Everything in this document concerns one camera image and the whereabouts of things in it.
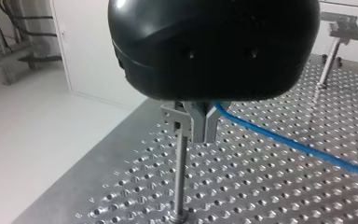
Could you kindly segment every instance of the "black helmet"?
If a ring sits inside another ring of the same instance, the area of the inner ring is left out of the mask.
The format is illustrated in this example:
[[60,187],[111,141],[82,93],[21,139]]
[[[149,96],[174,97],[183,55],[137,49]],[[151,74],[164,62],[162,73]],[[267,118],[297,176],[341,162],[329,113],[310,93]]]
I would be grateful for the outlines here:
[[161,100],[261,100],[292,88],[319,29],[318,0],[110,0],[130,84]]

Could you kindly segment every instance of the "metal post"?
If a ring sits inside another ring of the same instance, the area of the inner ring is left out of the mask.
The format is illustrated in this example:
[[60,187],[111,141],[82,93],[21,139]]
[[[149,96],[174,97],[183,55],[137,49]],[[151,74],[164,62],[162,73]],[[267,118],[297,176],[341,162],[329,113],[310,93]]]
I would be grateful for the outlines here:
[[171,222],[175,224],[184,223],[187,219],[187,211],[183,209],[185,191],[185,172],[186,172],[186,153],[187,137],[181,133],[178,136],[176,154],[176,176],[175,176],[175,195],[173,211],[170,212]]
[[[12,12],[14,15],[25,15],[25,10],[24,10],[24,7],[23,7],[23,4],[21,3],[21,0],[12,0],[11,1],[11,5],[10,5],[11,9],[12,9]],[[29,23],[27,21],[17,21],[17,23],[24,27],[25,30],[28,30],[29,28]],[[25,35],[25,34],[22,34],[19,32],[19,35],[21,37],[21,41],[23,42],[29,42],[31,43],[32,42],[32,39],[30,36],[28,35]],[[34,57],[34,51],[30,52],[29,54],[31,57]],[[37,70],[39,67],[36,63],[28,63],[28,67],[31,69],[31,70]]]
[[324,70],[322,71],[321,79],[318,82],[318,87],[323,88],[327,84],[327,78],[333,67],[334,60],[337,57],[337,53],[339,50],[339,45],[341,44],[340,38],[335,38],[333,41],[333,45],[330,49],[330,52],[327,57],[326,65],[324,66]]

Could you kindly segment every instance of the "white floor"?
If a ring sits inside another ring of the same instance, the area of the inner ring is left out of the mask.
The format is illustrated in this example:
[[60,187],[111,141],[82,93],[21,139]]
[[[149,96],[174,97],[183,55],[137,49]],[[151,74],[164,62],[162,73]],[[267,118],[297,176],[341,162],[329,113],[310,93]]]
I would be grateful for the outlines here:
[[1,82],[0,75],[0,224],[7,224],[130,111],[71,95],[60,67]]

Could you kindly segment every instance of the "blue cable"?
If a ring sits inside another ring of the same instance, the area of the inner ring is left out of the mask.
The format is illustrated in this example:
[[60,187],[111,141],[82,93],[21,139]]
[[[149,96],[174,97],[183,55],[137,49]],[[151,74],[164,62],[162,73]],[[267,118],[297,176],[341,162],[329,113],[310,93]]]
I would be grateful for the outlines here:
[[271,131],[268,131],[266,129],[263,129],[263,128],[260,128],[258,127],[257,125],[254,125],[253,123],[250,123],[248,121],[245,121],[243,119],[239,119],[231,114],[228,114],[228,112],[217,102],[213,102],[213,105],[214,107],[216,107],[216,109],[220,112],[220,114],[225,117],[226,119],[229,119],[235,123],[238,123],[240,125],[242,125],[243,127],[247,128],[247,129],[250,129],[254,132],[257,132],[257,133],[261,133],[263,135],[265,135],[266,137],[270,137],[272,138],[273,140],[277,141],[277,142],[280,142],[280,143],[283,143],[289,147],[292,147],[294,149],[297,149],[299,151],[302,151],[302,152],[305,152],[305,153],[308,153],[310,155],[313,155],[315,157],[318,157],[324,161],[329,161],[337,166],[340,166],[341,168],[345,169],[345,170],[348,170],[348,171],[351,171],[351,172],[354,172],[356,174],[358,174],[358,165],[353,165],[347,161],[344,161],[340,158],[337,158],[333,155],[330,155],[330,154],[327,154],[327,153],[324,153],[322,151],[319,151],[319,150],[316,150],[316,149],[313,149],[311,147],[307,147],[307,146],[304,146],[302,144],[299,144],[295,141],[293,141],[292,139],[289,139],[289,138],[286,138],[286,137],[283,137],[281,135],[278,135],[276,133],[273,133]]

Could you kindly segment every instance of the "metal clamp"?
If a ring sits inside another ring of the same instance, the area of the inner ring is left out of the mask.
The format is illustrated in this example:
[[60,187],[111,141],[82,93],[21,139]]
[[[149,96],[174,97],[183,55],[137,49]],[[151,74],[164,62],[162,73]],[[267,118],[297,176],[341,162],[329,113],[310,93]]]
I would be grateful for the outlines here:
[[[230,102],[222,103],[228,109]],[[174,132],[181,130],[183,136],[193,143],[213,143],[216,139],[219,112],[212,103],[174,102],[161,106],[163,116],[170,122]]]

